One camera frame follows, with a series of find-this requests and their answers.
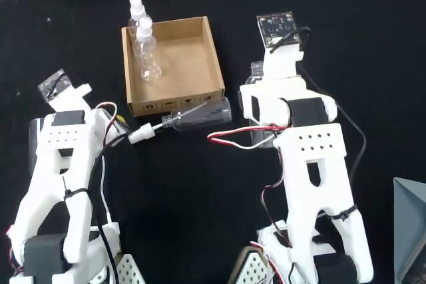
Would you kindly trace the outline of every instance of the bottle cap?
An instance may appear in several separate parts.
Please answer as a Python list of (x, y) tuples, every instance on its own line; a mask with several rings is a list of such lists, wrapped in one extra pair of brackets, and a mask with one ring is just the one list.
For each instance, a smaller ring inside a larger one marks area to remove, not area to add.
[(149, 17), (143, 17), (139, 21), (139, 26), (136, 31), (136, 39), (138, 41), (147, 41), (152, 36), (152, 20)]
[(130, 15), (135, 21), (139, 21), (146, 16), (145, 7), (142, 0), (128, 0), (130, 2)]

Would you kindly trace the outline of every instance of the clear plastic bottle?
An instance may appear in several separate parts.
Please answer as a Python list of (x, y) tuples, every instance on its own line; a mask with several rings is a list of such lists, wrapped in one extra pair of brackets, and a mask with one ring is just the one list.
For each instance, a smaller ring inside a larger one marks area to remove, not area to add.
[(146, 14), (145, 6), (142, 0), (128, 0), (130, 3), (130, 19), (128, 20), (128, 27), (132, 41), (136, 38), (136, 30), (139, 26), (139, 21), (143, 17), (149, 17)]
[(156, 56), (157, 42), (152, 35), (152, 20), (143, 17), (136, 30), (133, 53), (138, 63), (140, 77), (145, 81), (160, 78), (162, 71)]
[(177, 131), (187, 131), (228, 123), (232, 120), (228, 98), (208, 100), (198, 106), (181, 108), (162, 117), (164, 127), (173, 127)]

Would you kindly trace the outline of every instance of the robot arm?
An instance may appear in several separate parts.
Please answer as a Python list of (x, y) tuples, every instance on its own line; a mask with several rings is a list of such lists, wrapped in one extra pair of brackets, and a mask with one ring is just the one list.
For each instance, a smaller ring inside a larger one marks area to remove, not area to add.
[[(14, 284), (81, 284), (98, 276), (105, 280), (107, 275), (105, 243), (91, 229), (89, 195), (79, 190), (89, 187), (109, 118), (103, 109), (91, 110), (85, 102), (83, 96), (90, 91), (89, 85), (74, 88), (64, 74), (57, 72), (39, 87), (45, 98), (54, 93), (47, 100), (57, 113), (43, 121), (31, 183), (15, 224), (8, 231), (14, 257), (23, 266), (23, 273), (11, 278)], [(52, 83), (54, 92), (49, 91)], [(108, 133), (111, 140), (122, 132), (114, 126)], [(61, 201), (65, 201), (70, 217), (67, 234), (37, 235), (52, 207)], [(107, 223), (103, 231), (115, 256), (120, 251), (118, 224)]]
[[(280, 273), (288, 274), (294, 266), (292, 284), (327, 283), (319, 278), (314, 263), (315, 255), (326, 254), (313, 250), (312, 240), (318, 212), (323, 210), (355, 266), (354, 282), (346, 283), (370, 282), (373, 267), (362, 216), (354, 205), (347, 176), (343, 135), (340, 125), (332, 123), (337, 116), (336, 103), (330, 96), (308, 90), (296, 74), (296, 63), (303, 53), (292, 14), (260, 16), (258, 25), (266, 48), (263, 77), (240, 87), (241, 103), (245, 118), (259, 125), (287, 127), (273, 139), (273, 147), (283, 159), (289, 213), (282, 227), (291, 247), (271, 236), (271, 227), (259, 232), (259, 242)], [(318, 167), (318, 186), (310, 181), (308, 165)]]

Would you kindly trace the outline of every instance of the black table surface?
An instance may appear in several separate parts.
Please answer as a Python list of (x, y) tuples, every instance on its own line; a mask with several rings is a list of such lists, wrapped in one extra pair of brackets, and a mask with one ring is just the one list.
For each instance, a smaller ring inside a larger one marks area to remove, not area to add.
[[(393, 281), (393, 177), (423, 181), (426, 144), (423, 70), (425, 0), (144, 0), (155, 21), (207, 15), (233, 107), (233, 123), (193, 132), (166, 131), (107, 156), (107, 198), (121, 223), (124, 252), (133, 254), (147, 283), (225, 283), (240, 250), (268, 225), (259, 197), (280, 174), (273, 149), (212, 145), (212, 130), (245, 125), (237, 90), (264, 48), (256, 15), (291, 10), (312, 28), (304, 65), (364, 129), (368, 146), (354, 198), (363, 215), (374, 283)], [(111, 100), (130, 124), (120, 28), (128, 0), (0, 1), (0, 219), (14, 222), (29, 186), (27, 128), (52, 110), (36, 85), (60, 68), (91, 84), (91, 105)], [(339, 118), (350, 167), (361, 139)], [(237, 138), (249, 144), (249, 134)], [(283, 189), (267, 195), (276, 219), (286, 217)], [(63, 208), (44, 232), (65, 231)], [(0, 240), (0, 278), (11, 271), (9, 241)]]

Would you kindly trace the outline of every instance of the open cardboard tray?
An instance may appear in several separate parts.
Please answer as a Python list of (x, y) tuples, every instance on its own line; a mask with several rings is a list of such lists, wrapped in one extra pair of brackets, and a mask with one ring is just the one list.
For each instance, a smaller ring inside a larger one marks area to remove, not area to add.
[(207, 17), (153, 25), (162, 68), (158, 80), (141, 79), (128, 28), (122, 28), (127, 103), (134, 116), (177, 110), (224, 95), (224, 82)]

